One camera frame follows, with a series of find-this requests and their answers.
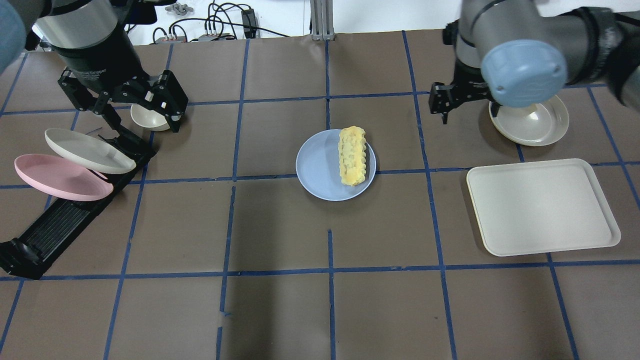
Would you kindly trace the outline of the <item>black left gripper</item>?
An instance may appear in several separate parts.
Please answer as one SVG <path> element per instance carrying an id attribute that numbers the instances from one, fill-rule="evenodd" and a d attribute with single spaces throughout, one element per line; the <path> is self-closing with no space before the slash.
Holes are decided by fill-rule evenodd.
<path id="1" fill-rule="evenodd" d="M 183 87 L 170 70 L 151 77 L 143 69 L 120 23 L 105 30 L 73 30 L 70 35 L 80 38 L 62 42 L 51 39 L 51 44 L 65 64 L 58 85 L 74 108 L 94 111 L 128 141 L 131 133 L 109 101 L 156 111 L 165 117 L 169 130 L 180 130 L 189 101 Z"/>

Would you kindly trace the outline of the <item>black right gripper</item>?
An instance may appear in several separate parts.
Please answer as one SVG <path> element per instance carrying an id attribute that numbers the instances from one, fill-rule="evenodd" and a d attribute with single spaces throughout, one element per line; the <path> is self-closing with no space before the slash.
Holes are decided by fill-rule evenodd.
<path id="1" fill-rule="evenodd" d="M 443 125 L 448 124 L 450 112 L 468 101 L 489 100 L 494 96 L 482 76 L 481 61 L 477 48 L 460 32 L 460 21 L 448 23 L 442 32 L 445 45 L 454 48 L 454 75 L 450 84 L 432 84 L 429 92 L 429 111 L 441 116 Z"/>

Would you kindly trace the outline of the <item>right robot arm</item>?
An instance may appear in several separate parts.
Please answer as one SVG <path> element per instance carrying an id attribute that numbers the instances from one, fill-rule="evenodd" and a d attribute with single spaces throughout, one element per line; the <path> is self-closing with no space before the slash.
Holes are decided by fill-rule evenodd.
<path id="1" fill-rule="evenodd" d="M 638 11 L 583 6 L 542 16 L 532 0 L 464 0 L 442 41 L 454 48 L 454 75 L 432 84 L 429 109 L 444 124 L 469 101 L 523 108 L 599 81 L 639 110 Z"/>

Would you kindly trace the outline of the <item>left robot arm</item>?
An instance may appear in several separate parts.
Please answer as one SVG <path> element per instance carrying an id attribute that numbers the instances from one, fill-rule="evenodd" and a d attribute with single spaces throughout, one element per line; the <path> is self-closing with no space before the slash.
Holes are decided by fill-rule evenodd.
<path id="1" fill-rule="evenodd" d="M 3 0 L 1 69 L 23 52 L 37 27 L 66 67 L 58 84 L 73 107 L 101 116 L 120 135 L 127 131 L 113 103 L 137 104 L 159 114 L 176 133 L 189 98 L 170 70 L 149 75 L 124 25 L 134 0 Z"/>

